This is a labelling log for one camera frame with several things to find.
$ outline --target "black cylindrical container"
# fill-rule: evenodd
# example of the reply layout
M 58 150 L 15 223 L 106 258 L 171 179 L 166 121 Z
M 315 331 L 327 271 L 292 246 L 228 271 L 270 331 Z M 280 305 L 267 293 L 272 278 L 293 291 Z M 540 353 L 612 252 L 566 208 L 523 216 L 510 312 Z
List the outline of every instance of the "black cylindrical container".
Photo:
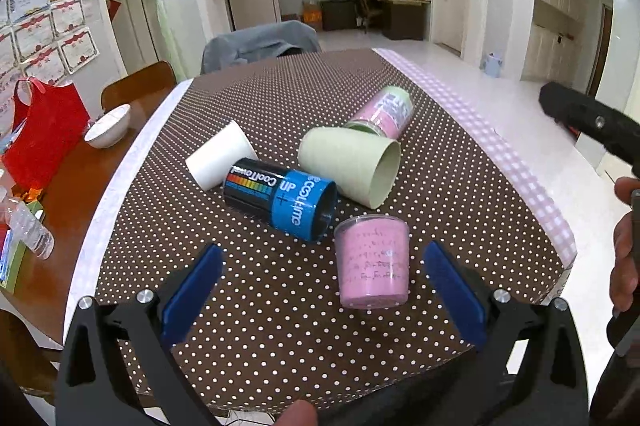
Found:
M 306 241 L 321 237 L 332 218 L 335 182 L 253 159 L 231 167 L 223 186 L 225 203 Z

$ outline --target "metal screw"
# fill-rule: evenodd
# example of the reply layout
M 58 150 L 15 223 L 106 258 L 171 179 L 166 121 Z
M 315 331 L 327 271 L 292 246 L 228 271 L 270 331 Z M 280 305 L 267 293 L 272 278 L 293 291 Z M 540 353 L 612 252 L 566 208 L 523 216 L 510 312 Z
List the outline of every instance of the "metal screw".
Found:
M 569 304 L 564 298 L 556 298 L 554 300 L 554 307 L 559 311 L 566 311 L 569 308 Z
M 154 298 L 154 292 L 150 289 L 143 289 L 138 294 L 136 294 L 136 300 L 140 303 L 149 303 Z
M 504 289 L 496 289 L 494 291 L 494 299 L 500 303 L 507 303 L 511 299 L 511 294 Z
M 93 304 L 94 304 L 94 299 L 91 298 L 91 296 L 82 296 L 78 300 L 78 307 L 81 308 L 83 311 L 86 311 Z

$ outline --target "hand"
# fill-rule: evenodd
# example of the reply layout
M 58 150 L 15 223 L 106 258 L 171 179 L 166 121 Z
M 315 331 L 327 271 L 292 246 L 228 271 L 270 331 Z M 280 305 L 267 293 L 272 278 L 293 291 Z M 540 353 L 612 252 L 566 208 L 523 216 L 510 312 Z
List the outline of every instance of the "hand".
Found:
M 307 401 L 296 401 L 289 406 L 274 426 L 318 426 L 318 414 Z
M 631 204 L 631 192 L 638 188 L 640 188 L 640 180 L 621 177 L 616 181 L 614 191 L 623 203 Z M 634 300 L 633 293 L 638 286 L 636 264 L 630 255 L 632 243 L 631 212 L 629 212 L 620 219 L 613 230 L 616 265 L 611 271 L 609 296 L 619 311 L 629 310 Z

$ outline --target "blue gripper pad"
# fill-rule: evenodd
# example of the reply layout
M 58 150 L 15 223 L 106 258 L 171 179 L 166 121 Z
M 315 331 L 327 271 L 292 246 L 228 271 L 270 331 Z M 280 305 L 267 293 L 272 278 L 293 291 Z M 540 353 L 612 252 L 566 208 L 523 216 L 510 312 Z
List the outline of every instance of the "blue gripper pad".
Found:
M 211 244 L 201 254 L 162 312 L 162 345 L 182 343 L 222 274 L 222 249 Z
M 486 314 L 455 261 L 440 244 L 431 242 L 424 249 L 424 269 L 462 339 L 481 349 L 486 342 Z

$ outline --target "pink checkered edge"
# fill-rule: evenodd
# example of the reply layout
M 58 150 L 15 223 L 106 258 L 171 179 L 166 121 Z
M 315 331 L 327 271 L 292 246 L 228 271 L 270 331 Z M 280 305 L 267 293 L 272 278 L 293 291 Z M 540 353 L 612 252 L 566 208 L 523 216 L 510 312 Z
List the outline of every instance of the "pink checkered edge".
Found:
M 531 212 L 545 230 L 564 266 L 564 273 L 545 301 L 562 292 L 577 255 L 574 234 L 562 217 L 546 190 L 520 158 L 518 153 L 476 111 L 453 90 L 415 63 L 389 49 L 374 49 L 382 58 L 396 67 L 422 88 L 438 105 L 449 113 L 491 158 L 504 176 L 520 194 Z

